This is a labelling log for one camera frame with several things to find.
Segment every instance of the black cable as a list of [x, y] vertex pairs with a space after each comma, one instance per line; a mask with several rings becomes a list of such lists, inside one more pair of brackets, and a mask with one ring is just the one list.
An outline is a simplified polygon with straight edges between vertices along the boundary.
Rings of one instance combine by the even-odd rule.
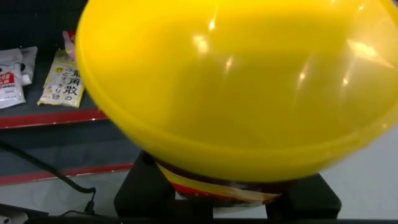
[[43, 170], [46, 170], [47, 172], [58, 177], [60, 180], [64, 181], [66, 184], [71, 186], [73, 189], [75, 189], [81, 193], [84, 193], [84, 194], [92, 193], [93, 196], [91, 197], [91, 200], [87, 203], [85, 212], [90, 215], [94, 214], [94, 196], [96, 193], [95, 187], [85, 188], [85, 187], [82, 187], [82, 186], [76, 184], [73, 180], [71, 180], [67, 176], [63, 175], [56, 168], [48, 165], [47, 163], [39, 160], [38, 158], [35, 158], [35, 157], [29, 155], [28, 153], [24, 152], [23, 150], [18, 149], [17, 147], [14, 147], [6, 142], [0, 141], [0, 148], [30, 162], [31, 164], [33, 164]]

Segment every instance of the yellow plastic bowl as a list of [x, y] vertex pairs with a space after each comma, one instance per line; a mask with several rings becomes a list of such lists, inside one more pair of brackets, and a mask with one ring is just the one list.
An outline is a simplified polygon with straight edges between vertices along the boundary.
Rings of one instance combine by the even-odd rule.
[[155, 157], [273, 182], [397, 121], [397, 21], [391, 0], [95, 0], [77, 62], [96, 104]]

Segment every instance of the shelf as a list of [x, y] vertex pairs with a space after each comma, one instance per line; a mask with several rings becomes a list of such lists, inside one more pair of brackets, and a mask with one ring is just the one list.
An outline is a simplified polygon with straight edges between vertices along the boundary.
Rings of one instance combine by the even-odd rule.
[[56, 50], [55, 45], [39, 48], [33, 84], [24, 87], [26, 103], [1, 109], [0, 129], [107, 119], [106, 115], [96, 107], [87, 91], [83, 94], [79, 108], [37, 105]]

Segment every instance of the black base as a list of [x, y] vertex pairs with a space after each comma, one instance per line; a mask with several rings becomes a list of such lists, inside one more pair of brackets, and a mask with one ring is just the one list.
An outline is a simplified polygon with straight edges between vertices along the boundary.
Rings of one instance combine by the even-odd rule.
[[[114, 199], [119, 217], [187, 218], [211, 220], [208, 202], [175, 200], [175, 191], [153, 158], [142, 152]], [[278, 200], [267, 205], [270, 220], [336, 218], [341, 208], [337, 195], [317, 174], [296, 181]]]

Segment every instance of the packaged food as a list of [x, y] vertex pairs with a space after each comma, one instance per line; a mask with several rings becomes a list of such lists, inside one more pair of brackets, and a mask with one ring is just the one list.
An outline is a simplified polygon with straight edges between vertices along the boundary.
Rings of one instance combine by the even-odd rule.
[[75, 59], [75, 32], [63, 31], [62, 36], [65, 40], [65, 50], [67, 51], [67, 54], [72, 59]]
[[22, 56], [22, 65], [21, 65], [21, 73], [22, 73], [22, 85], [32, 84], [33, 81], [33, 72], [35, 70], [35, 61], [37, 54], [37, 47], [28, 47], [25, 49], [21, 49]]
[[55, 54], [49, 75], [45, 81], [42, 97], [38, 105], [63, 105], [78, 108], [83, 96], [84, 85], [76, 64], [66, 51]]
[[0, 51], [0, 109], [25, 103], [19, 49]]

